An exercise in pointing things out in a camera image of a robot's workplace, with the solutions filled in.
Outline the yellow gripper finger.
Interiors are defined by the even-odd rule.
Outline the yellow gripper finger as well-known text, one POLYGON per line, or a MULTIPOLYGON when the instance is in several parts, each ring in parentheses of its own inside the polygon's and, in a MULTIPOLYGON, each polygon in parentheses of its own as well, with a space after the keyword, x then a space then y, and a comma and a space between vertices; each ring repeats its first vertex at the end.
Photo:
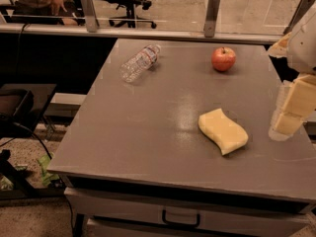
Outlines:
POLYGON ((270 136, 293 136, 315 110, 315 75, 299 74, 292 82, 284 80, 276 98, 270 136))
POLYGON ((272 46, 270 46, 268 49, 268 55, 275 58, 286 57, 289 37, 290 33, 284 35, 281 39, 279 39, 272 46))

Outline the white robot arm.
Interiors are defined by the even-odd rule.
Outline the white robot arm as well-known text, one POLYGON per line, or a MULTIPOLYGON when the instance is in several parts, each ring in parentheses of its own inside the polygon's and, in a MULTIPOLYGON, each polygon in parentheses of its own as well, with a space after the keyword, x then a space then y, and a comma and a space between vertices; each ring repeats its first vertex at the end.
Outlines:
POLYGON ((289 68, 298 72, 292 82, 279 86, 276 109, 269 137, 286 141, 316 110, 316 6, 312 5, 293 29, 275 42, 268 55, 285 58, 289 68))

